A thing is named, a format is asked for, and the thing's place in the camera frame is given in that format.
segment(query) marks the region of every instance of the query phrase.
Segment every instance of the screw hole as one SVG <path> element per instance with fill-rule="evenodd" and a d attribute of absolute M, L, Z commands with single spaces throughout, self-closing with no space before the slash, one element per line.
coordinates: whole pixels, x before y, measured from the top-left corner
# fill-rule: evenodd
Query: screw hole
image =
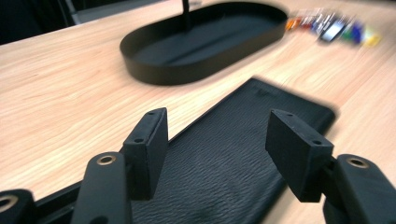
<path fill-rule="evenodd" d="M 18 197 L 15 195 L 5 195 L 0 197 L 0 213 L 7 211 L 14 206 L 18 201 Z"/>
<path fill-rule="evenodd" d="M 91 220 L 90 224 L 107 224 L 107 222 L 108 222 L 108 218 L 101 216 Z"/>
<path fill-rule="evenodd" d="M 362 160 L 357 159 L 357 158 L 348 158 L 346 161 L 349 164 L 351 164 L 353 166 L 356 166 L 356 167 L 359 167 L 359 168 L 362 168 L 362 169 L 369 168 L 369 164 L 367 164 L 367 162 L 362 161 Z"/>
<path fill-rule="evenodd" d="M 316 145 L 322 145 L 322 143 L 319 141 L 319 140 L 314 140 L 314 141 L 312 141 L 314 144 L 316 144 Z"/>
<path fill-rule="evenodd" d="M 109 165 L 113 163 L 113 161 L 115 160 L 116 160 L 115 156 L 103 156 L 97 160 L 97 163 L 99 165 Z"/>

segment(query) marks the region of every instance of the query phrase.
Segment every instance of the black leather wallet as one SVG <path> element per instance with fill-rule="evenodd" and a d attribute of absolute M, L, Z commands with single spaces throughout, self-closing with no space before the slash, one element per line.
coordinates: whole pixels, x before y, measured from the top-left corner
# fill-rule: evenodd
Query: black leather wallet
<path fill-rule="evenodd" d="M 250 79 L 170 141 L 154 199 L 132 202 L 133 222 L 260 222 L 286 187 L 264 148 L 273 108 L 320 133 L 335 120 L 326 106 Z"/>

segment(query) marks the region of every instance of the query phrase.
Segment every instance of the black tray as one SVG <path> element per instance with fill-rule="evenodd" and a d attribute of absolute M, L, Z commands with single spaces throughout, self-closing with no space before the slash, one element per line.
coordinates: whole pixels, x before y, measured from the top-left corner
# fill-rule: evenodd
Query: black tray
<path fill-rule="evenodd" d="M 258 3 L 203 7 L 139 28 L 120 43 L 129 73 L 177 85 L 208 77 L 282 38 L 287 15 Z"/>

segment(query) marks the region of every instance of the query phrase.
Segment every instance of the wooden table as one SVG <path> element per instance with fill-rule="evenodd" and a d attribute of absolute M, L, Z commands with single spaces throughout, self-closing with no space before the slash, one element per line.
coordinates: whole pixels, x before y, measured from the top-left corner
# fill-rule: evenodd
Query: wooden table
<path fill-rule="evenodd" d="M 173 87 L 133 79 L 119 44 L 138 27 L 180 14 L 176 0 L 0 46 L 0 190 L 30 189 L 36 199 L 49 195 L 79 181 L 94 155 L 118 151 L 147 111 L 167 107 L 173 137 L 251 77 L 337 108 L 327 135 L 334 156 L 367 158 L 395 185 L 396 5 L 270 4 L 339 9 L 369 23 L 383 39 L 374 48 L 324 46 L 309 33 L 294 32 L 212 77 Z M 324 219 L 321 204 L 299 203 L 287 191 L 264 222 Z"/>

